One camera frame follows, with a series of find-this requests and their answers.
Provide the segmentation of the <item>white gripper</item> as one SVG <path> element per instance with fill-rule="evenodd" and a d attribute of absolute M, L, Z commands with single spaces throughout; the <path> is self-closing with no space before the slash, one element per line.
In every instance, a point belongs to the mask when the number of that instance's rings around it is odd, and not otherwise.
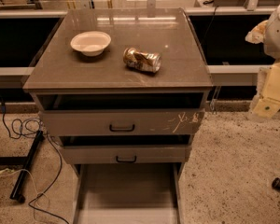
<path fill-rule="evenodd" d="M 245 36 L 245 41 L 259 44 L 264 41 L 266 25 L 262 21 Z M 270 119 L 280 110 L 280 62 L 274 63 L 267 71 L 260 95 L 255 95 L 249 107 L 250 116 L 255 119 Z"/>

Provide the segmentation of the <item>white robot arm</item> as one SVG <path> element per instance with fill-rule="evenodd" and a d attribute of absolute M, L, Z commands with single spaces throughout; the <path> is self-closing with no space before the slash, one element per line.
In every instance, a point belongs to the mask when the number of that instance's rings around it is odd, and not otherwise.
<path fill-rule="evenodd" d="M 264 52 L 274 58 L 269 68 L 260 68 L 257 94 L 249 107 L 249 117 L 270 119 L 280 110 L 280 5 L 270 18 L 255 26 L 245 37 L 252 44 L 262 43 Z"/>

